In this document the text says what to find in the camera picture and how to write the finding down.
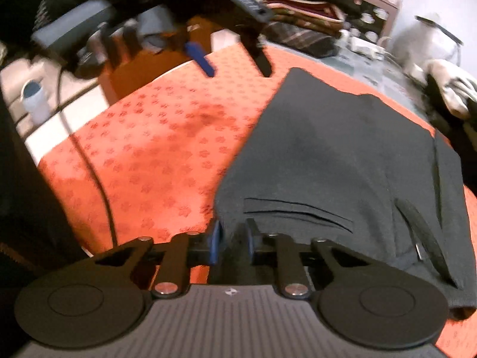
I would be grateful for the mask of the dark grey trousers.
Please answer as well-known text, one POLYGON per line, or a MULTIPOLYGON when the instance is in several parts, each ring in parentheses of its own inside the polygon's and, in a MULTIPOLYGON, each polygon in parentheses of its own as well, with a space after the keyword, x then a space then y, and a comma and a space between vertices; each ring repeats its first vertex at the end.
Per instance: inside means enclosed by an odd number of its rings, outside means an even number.
POLYGON ((253 219, 297 243, 325 238, 438 287, 476 312, 476 258, 459 156, 372 95, 291 69, 214 198, 226 237, 253 219))

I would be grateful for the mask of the grey plaid folded garment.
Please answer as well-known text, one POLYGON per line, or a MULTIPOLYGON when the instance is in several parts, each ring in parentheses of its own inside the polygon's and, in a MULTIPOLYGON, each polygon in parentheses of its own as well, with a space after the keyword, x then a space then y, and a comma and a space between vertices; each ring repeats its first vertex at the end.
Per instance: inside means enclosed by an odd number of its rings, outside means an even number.
POLYGON ((271 22, 262 34, 269 42, 314 58, 335 57, 339 52, 335 37, 293 24, 271 22))

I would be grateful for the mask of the wooden chair left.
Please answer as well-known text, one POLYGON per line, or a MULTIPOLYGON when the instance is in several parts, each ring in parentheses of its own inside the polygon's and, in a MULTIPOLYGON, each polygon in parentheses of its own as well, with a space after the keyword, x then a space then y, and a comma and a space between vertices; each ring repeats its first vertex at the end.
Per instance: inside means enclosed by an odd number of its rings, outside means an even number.
MULTIPOLYGON (((188 24, 191 40, 199 43, 206 53, 211 53, 213 34, 222 30, 222 27, 198 17, 190 20, 188 24)), ((115 36, 113 40, 119 51, 120 64, 117 68, 108 65, 98 78, 109 105, 115 104, 169 70, 191 60, 185 54, 170 50, 164 50, 159 54, 142 50, 135 57, 131 57, 125 41, 120 36, 115 36)))

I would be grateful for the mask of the maroon white folded garment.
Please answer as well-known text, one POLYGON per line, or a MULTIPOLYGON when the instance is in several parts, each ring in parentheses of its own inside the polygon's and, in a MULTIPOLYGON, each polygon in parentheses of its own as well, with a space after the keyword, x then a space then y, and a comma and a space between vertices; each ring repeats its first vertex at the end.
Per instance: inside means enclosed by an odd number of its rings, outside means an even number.
POLYGON ((332 22, 343 22, 344 12, 330 2, 310 2, 307 0, 262 0, 273 9, 288 9, 314 18, 329 18, 332 22))

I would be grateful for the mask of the orange patterned table mat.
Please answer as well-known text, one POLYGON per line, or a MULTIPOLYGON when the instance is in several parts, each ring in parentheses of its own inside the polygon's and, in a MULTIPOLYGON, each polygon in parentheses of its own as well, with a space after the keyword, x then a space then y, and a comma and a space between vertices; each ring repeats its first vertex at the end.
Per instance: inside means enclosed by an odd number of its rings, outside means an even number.
MULTIPOLYGON (((40 169, 82 246, 100 254, 111 248, 111 232, 120 243, 142 236, 164 243, 177 234, 202 232, 218 220, 214 198, 226 171, 288 72, 303 70, 292 65, 296 59, 291 53, 274 46, 265 52, 273 67, 270 78, 235 44, 210 55, 217 69, 213 78, 189 62, 121 99, 74 134, 104 186, 113 225, 71 141, 41 160, 40 169)), ((397 103, 377 98, 440 134, 397 103)), ((465 185, 464 196, 476 257, 476 196, 465 185)), ((246 221, 232 237, 223 229, 219 260, 226 270, 221 285, 263 285, 274 279, 270 272, 239 265, 249 258, 245 233, 246 221)), ((437 345, 449 357, 474 357, 476 312, 464 320, 450 313, 437 345)))

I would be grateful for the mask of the pink water dispenser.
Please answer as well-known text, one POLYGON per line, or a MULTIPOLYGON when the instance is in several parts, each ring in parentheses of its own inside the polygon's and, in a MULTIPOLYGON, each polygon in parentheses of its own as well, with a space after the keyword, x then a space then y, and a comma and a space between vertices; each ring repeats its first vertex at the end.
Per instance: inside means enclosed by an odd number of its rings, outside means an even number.
POLYGON ((391 34, 403 0, 353 0, 361 12, 358 18, 347 16, 350 33, 377 44, 391 34))

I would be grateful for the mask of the white power strip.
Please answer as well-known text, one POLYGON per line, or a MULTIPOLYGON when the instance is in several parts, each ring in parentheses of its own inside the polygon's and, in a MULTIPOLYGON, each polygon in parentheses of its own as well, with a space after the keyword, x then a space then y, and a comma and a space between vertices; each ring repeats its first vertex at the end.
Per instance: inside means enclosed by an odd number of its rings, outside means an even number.
POLYGON ((385 58, 385 49, 383 47, 352 36, 349 39, 350 50, 354 53, 368 57, 370 60, 382 61, 385 58))

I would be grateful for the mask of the light blue bin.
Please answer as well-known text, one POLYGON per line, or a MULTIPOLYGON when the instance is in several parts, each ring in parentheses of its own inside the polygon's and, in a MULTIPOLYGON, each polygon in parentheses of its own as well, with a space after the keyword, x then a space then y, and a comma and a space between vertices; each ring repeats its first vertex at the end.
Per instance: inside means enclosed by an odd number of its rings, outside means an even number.
POLYGON ((33 124, 41 125, 48 120, 50 116, 48 96, 39 82, 27 81, 22 88, 20 99, 33 124))

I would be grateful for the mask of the checkered tablecloth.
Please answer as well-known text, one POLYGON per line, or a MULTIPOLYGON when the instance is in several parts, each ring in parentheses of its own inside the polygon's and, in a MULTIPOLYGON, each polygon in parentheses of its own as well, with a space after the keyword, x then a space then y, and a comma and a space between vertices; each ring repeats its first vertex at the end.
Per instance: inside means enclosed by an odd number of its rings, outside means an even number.
POLYGON ((372 94, 427 119, 421 101, 422 91, 388 60, 370 60, 351 52, 343 41, 324 34, 306 49, 302 47, 302 40, 291 44, 267 40, 267 45, 291 53, 296 59, 293 66, 309 71, 340 91, 372 94))

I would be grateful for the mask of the person dark jacket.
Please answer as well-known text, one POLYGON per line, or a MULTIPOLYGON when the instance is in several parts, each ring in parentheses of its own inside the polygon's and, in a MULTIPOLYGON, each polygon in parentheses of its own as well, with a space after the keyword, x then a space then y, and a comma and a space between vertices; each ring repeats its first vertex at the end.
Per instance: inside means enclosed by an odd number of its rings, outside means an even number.
POLYGON ((1 101, 1 244, 30 268, 54 270, 87 258, 60 201, 1 101))

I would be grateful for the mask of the white plastic bag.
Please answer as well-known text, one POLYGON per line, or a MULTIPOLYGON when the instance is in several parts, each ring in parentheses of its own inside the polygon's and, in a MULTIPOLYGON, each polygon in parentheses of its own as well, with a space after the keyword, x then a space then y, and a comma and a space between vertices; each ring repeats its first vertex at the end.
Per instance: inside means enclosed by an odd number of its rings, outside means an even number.
POLYGON ((393 40, 391 54, 403 73, 415 81, 426 78, 426 63, 432 59, 461 63, 463 42, 444 28, 438 14, 416 15, 414 22, 393 40))

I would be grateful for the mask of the cream white sweater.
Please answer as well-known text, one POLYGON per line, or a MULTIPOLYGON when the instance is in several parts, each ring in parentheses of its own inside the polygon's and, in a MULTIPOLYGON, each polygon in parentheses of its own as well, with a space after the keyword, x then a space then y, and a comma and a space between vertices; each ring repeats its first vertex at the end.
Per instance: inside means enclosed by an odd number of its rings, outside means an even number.
POLYGON ((444 59, 427 60, 424 72, 436 82, 449 112, 461 120, 469 120, 470 107, 476 105, 476 80, 462 67, 444 59))

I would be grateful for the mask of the black garment right pile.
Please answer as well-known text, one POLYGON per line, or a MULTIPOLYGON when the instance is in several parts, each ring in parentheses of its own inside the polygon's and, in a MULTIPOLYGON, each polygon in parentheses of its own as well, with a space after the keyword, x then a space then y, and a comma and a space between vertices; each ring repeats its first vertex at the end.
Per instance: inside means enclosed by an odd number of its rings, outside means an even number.
POLYGON ((470 123, 452 115, 445 106, 436 80, 427 75, 427 86, 424 89, 425 112, 431 125, 438 129, 450 141, 451 146, 461 159, 462 178, 467 188, 476 193, 476 138, 469 135, 474 132, 470 123))

